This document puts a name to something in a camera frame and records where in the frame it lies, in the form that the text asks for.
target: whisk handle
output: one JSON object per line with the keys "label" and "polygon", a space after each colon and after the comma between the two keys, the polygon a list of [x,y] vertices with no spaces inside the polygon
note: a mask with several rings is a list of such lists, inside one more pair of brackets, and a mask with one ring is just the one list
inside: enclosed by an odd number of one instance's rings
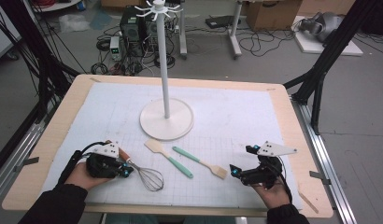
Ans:
{"label": "whisk handle", "polygon": [[119,156],[124,161],[130,160],[130,156],[127,153],[125,153],[125,151],[122,150],[121,148],[119,148]]}

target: wire whisk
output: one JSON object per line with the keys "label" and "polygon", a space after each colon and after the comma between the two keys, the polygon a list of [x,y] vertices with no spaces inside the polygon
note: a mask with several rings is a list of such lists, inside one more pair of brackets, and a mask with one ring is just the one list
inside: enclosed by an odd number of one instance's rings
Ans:
{"label": "wire whisk", "polygon": [[130,156],[125,153],[122,149],[119,149],[120,157],[133,166],[139,173],[139,177],[142,180],[143,185],[149,191],[159,191],[164,187],[164,179],[162,173],[149,169],[137,166],[131,161]]}

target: gray floor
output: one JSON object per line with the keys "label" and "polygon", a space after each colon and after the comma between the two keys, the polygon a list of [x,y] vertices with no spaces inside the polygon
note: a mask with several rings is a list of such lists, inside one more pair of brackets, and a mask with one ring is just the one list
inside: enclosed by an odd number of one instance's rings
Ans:
{"label": "gray floor", "polygon": [[[79,12],[69,8],[48,14],[48,18],[55,21],[57,16],[68,13]],[[90,9],[79,14],[90,21],[94,11]],[[204,19],[188,18],[186,24],[206,27]],[[113,19],[104,30],[119,21]],[[241,27],[247,27],[244,21]],[[60,34],[60,37],[89,71],[97,62],[95,43],[101,33],[103,30],[88,30]],[[283,41],[278,49],[263,57],[254,57],[243,50],[243,56],[234,60],[226,35],[188,32],[187,38],[187,60],[181,59],[176,47],[176,65],[168,71],[171,78],[282,84],[308,71],[319,57],[302,53],[296,41],[291,40]],[[383,44],[363,41],[383,50]],[[357,222],[383,223],[383,54],[358,40],[354,39],[354,42],[364,54],[362,57],[341,56],[330,70],[323,90],[319,129]],[[250,41],[244,44],[251,46]],[[262,47],[268,49],[274,45],[264,44]],[[63,47],[60,51],[63,51],[66,64],[81,70],[70,55],[64,53]],[[151,70],[144,70],[139,75],[160,75],[159,69],[153,67]],[[289,93],[295,91],[297,88],[292,88]],[[0,61],[0,150],[36,101],[35,89],[23,61]],[[310,221],[340,223],[334,213],[330,219]],[[0,205],[0,223],[15,223],[22,214],[4,211]],[[99,214],[85,214],[80,223],[98,223],[99,217]],[[251,217],[248,223],[262,223],[262,218]]]}

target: spatula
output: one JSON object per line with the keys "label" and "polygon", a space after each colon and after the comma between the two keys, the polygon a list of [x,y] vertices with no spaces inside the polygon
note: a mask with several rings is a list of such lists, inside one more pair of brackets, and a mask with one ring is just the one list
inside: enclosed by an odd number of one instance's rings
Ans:
{"label": "spatula", "polygon": [[180,164],[178,161],[174,160],[163,148],[163,145],[155,140],[150,138],[148,141],[146,141],[145,146],[150,149],[152,152],[158,152],[162,153],[169,161],[174,164],[179,171],[181,171],[185,176],[188,178],[192,178],[192,172],[188,170],[188,168],[184,167],[182,164]]}
{"label": "spatula", "polygon": [[212,174],[217,175],[218,177],[220,177],[222,179],[226,178],[227,171],[225,169],[221,168],[220,166],[210,165],[210,164],[206,163],[205,161],[201,161],[200,159],[196,158],[195,156],[193,156],[192,154],[183,150],[180,147],[172,147],[172,149],[174,149],[176,152],[182,154],[183,156],[188,157],[188,158],[190,158],[194,161],[197,161],[197,162],[203,164],[204,166],[208,167],[211,170]]}

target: white paper sheet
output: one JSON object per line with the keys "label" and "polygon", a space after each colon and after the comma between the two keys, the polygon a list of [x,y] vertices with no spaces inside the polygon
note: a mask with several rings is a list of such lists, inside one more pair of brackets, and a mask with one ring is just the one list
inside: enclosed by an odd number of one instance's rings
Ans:
{"label": "white paper sheet", "polygon": [[[189,179],[163,155],[144,146],[149,139],[139,124],[145,105],[163,98],[161,86],[95,83],[79,110],[50,168],[42,191],[52,189],[61,171],[77,149],[107,139],[117,142],[141,167],[160,171],[164,189],[147,191],[137,172],[128,178],[118,177],[90,191],[88,203],[127,203],[208,207],[264,208],[251,187],[245,187],[230,175],[229,164],[243,170],[259,165],[247,145],[260,145],[266,140],[283,144],[270,96],[263,91],[235,91],[205,88],[170,87],[169,95],[186,102],[194,113],[194,126],[184,137],[163,142],[169,154],[194,175]],[[222,180],[205,166],[175,152],[181,147],[202,161],[228,170]],[[282,157],[293,203],[302,204],[297,193],[291,166]]]}

